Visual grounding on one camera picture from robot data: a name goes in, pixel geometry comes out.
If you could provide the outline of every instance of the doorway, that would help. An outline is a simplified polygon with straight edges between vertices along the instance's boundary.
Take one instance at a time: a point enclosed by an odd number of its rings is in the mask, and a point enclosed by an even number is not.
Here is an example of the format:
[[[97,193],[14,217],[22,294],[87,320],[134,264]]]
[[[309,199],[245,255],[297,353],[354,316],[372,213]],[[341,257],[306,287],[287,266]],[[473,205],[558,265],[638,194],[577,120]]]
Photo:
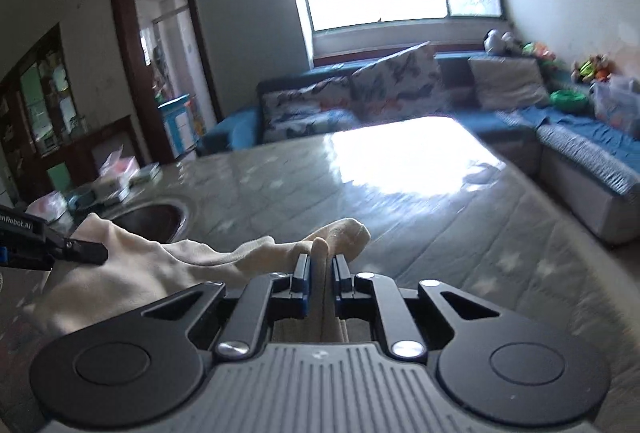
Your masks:
[[[122,62],[154,161],[193,155],[222,119],[194,0],[111,0]]]

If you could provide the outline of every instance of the wooden cabinet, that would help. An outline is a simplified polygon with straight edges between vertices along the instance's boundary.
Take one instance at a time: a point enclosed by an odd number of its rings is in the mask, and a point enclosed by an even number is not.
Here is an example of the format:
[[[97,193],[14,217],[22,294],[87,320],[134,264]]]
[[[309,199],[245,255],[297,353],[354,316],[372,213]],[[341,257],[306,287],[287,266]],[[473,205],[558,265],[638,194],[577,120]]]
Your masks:
[[[89,131],[76,111],[55,26],[0,82],[0,143],[21,199],[94,180],[105,143],[142,154],[128,116]]]

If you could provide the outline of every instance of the floral cushion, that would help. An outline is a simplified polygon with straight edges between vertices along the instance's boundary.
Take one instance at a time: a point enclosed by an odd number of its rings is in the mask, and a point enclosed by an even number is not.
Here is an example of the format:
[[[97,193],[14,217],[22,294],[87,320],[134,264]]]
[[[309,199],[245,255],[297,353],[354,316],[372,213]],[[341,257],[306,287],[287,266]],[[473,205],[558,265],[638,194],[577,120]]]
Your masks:
[[[350,80],[331,77],[299,90],[270,92],[262,96],[265,129],[270,121],[286,114],[314,114],[333,109],[351,108]]]
[[[449,110],[449,94],[429,43],[365,66],[351,80],[366,122],[392,122]]]
[[[265,142],[320,135],[360,127],[360,121],[347,109],[332,109],[316,113],[284,113],[270,120],[264,132]]]

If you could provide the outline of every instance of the glass cabinet door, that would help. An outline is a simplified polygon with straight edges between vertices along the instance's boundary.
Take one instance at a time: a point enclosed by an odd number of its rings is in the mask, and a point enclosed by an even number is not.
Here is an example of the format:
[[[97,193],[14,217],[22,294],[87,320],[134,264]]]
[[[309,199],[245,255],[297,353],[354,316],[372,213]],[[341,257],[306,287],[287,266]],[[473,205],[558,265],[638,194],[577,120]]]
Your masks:
[[[56,149],[58,142],[49,118],[47,103],[40,83],[40,74],[35,63],[20,76],[20,89],[38,152],[43,154]]]

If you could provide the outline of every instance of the silver screw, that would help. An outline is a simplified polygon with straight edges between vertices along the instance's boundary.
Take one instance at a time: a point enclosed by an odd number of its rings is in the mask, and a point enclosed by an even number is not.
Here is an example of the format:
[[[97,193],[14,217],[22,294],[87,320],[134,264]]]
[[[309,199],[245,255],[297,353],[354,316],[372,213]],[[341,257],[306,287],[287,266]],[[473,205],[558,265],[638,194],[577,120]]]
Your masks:
[[[220,343],[216,350],[224,357],[242,357],[249,351],[249,345],[242,341],[227,341]]]
[[[391,346],[391,352],[398,357],[413,359],[424,353],[424,346],[418,341],[398,341]]]

